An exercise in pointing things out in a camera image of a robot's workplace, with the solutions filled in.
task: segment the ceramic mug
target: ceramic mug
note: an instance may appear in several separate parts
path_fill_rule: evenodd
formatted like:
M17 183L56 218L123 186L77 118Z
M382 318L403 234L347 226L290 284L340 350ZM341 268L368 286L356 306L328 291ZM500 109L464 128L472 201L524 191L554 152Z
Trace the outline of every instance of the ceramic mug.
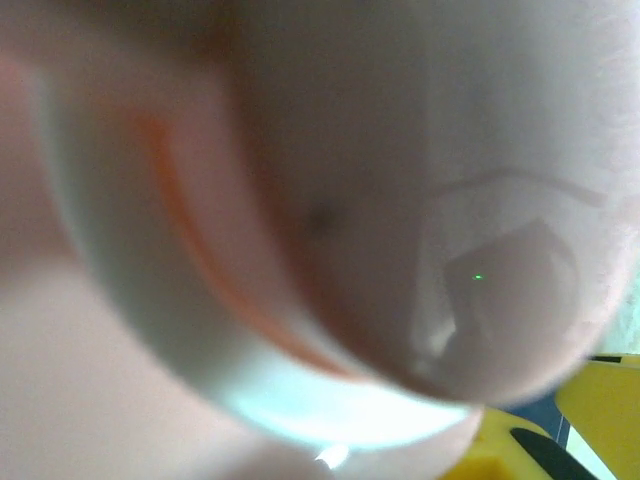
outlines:
M225 6L219 55L153 84L170 107L41 91L70 231L159 357L271 431L363 447L569 375L635 261L639 97L613 67L636 61L606 51L631 7Z

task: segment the orange stripe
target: orange stripe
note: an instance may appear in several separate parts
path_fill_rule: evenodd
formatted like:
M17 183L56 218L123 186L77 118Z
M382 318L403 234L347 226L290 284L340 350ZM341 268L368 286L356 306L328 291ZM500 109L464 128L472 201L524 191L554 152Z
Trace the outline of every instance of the orange stripe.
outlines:
M168 147L168 129L159 120L141 115L136 115L134 124L151 148L152 166L171 222L187 245L205 281L220 301L234 313L236 318L244 321L250 328L296 359L324 373L350 380L355 379L351 372L312 350L290 331L279 326L276 319L263 312L234 285L231 275L224 271L216 256L209 250L186 206Z

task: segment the yellow object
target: yellow object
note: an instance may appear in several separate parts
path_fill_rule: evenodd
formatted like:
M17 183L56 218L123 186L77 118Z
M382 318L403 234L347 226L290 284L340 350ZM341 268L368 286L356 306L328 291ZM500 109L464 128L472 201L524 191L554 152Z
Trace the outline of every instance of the yellow object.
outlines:
M640 358L591 361L556 394L571 425L618 480L640 478Z
M595 480L542 428L493 409L465 457L440 480L480 479Z

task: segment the yellow plastic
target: yellow plastic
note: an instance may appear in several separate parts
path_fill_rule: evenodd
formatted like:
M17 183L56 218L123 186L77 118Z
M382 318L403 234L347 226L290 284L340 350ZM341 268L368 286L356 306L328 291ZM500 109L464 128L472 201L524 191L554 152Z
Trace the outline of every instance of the yellow plastic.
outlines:
M618 480L640 478L640 357L591 361L556 404Z
M471 448L440 480L549 480L547 473L513 439L510 434L513 428L549 437L528 420L488 408Z

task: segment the dark spot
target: dark spot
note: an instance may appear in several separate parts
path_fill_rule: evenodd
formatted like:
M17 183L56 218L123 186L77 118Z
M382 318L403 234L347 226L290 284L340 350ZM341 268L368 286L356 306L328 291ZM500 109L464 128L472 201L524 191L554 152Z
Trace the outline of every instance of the dark spot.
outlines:
M306 230L313 238L326 237L339 228L344 218L341 208L329 202L316 203L307 214Z

